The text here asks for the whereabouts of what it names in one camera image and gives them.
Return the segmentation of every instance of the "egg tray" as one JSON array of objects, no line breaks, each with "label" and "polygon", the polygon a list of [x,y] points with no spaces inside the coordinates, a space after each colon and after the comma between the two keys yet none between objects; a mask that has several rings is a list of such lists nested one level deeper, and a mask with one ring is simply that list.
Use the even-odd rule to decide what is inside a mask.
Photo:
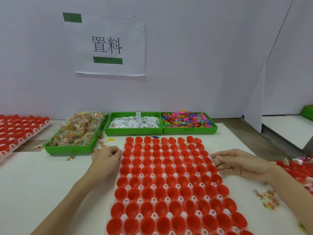
[{"label": "egg tray", "polygon": [[252,234],[201,139],[186,141],[126,138],[104,234]]},{"label": "egg tray", "polygon": [[0,115],[0,161],[49,125],[49,117]]}]

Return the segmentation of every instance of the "green plastic bin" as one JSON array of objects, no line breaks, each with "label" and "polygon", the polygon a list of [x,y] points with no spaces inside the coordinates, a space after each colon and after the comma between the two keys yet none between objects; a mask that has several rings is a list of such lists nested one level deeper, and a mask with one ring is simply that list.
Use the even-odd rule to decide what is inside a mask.
[{"label": "green plastic bin", "polygon": [[45,150],[49,154],[69,154],[69,153],[91,153],[94,149],[96,143],[98,142],[99,135],[104,129],[104,125],[108,120],[108,115],[104,117],[96,134],[89,145],[86,146],[50,146],[50,141],[46,143]]},{"label": "green plastic bin", "polygon": [[303,117],[313,120],[313,106],[304,106],[301,114]]},{"label": "green plastic bin", "polygon": [[[172,112],[161,112],[161,115]],[[163,127],[163,134],[215,134],[217,131],[216,124],[209,118],[206,113],[203,113],[209,121],[212,122],[213,127]]]},{"label": "green plastic bin", "polygon": [[136,116],[136,112],[112,112],[104,131],[106,135],[162,134],[163,123],[160,112],[141,112],[141,116],[154,116],[160,119],[159,128],[109,128],[113,118]]}]

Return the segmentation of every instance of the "person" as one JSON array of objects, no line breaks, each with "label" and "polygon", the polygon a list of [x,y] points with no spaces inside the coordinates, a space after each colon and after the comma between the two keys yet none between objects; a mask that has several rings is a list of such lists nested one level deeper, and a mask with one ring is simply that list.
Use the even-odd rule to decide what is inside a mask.
[{"label": "person", "polygon": [[[119,165],[122,151],[106,147],[92,155],[92,163],[60,204],[41,222],[31,235],[65,234],[81,202],[93,187],[103,181]],[[239,149],[211,154],[222,175],[238,175],[271,185],[295,216],[313,234],[312,195],[284,169]]]}]

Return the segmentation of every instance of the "person's right hand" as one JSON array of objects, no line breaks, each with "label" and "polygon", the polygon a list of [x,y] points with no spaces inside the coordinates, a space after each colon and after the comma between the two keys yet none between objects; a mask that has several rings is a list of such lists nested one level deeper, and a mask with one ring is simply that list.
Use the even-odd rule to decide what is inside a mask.
[{"label": "person's right hand", "polygon": [[211,154],[213,162],[223,175],[238,175],[246,179],[268,183],[279,166],[239,149]]}]

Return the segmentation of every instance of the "white paper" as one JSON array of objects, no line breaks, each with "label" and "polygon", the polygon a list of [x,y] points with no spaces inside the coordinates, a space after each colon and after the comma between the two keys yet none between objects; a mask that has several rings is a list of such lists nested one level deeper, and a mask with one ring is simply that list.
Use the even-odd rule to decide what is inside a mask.
[{"label": "white paper", "polygon": [[[81,15],[82,23],[65,22],[77,73],[145,75],[145,24],[136,17]],[[93,57],[122,59],[122,64],[94,63]]]}]

